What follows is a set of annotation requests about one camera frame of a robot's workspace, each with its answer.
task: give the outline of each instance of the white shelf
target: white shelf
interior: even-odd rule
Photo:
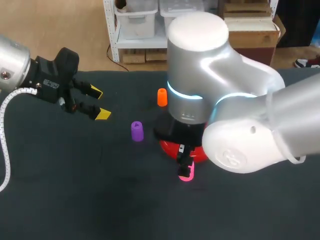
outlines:
[[[155,35],[152,38],[124,39],[120,23],[115,30],[114,42],[118,49],[166,49],[167,41],[165,23],[157,17],[155,19]]]

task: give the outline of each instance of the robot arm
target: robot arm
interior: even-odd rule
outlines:
[[[238,54],[228,38],[225,22],[209,13],[172,21],[168,113],[156,136],[202,146],[213,163],[235,173],[319,153],[320,75],[285,88],[277,71]]]
[[[0,34],[0,89],[12,92],[18,88],[36,89],[36,97],[49,103],[57,103],[67,113],[79,111],[93,120],[105,120],[111,114],[96,105],[86,105],[71,95],[71,89],[99,99],[102,91],[88,82],[75,79],[79,56],[68,48],[62,48],[53,61],[40,56],[30,58],[30,51]]]

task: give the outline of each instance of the purple cup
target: purple cup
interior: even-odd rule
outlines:
[[[144,139],[144,128],[140,121],[131,123],[131,137],[135,142],[141,142]]]

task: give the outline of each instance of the wooden floor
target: wooden floor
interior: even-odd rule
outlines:
[[[0,33],[28,46],[31,57],[54,59],[62,47],[80,56],[82,71],[123,71],[108,60],[102,0],[0,0]],[[297,58],[313,58],[320,48],[277,49],[272,67],[291,68]],[[130,71],[166,70],[165,63],[126,65]]]

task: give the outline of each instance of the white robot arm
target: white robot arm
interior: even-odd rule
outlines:
[[[201,143],[213,163],[234,173],[287,159],[298,164],[320,153],[320,74],[285,87],[277,71],[237,53],[228,38],[225,22],[210,13],[172,21],[167,91],[174,124],[167,125],[185,126],[184,138],[161,127],[157,136],[192,147]],[[202,138],[187,141],[188,134]]]

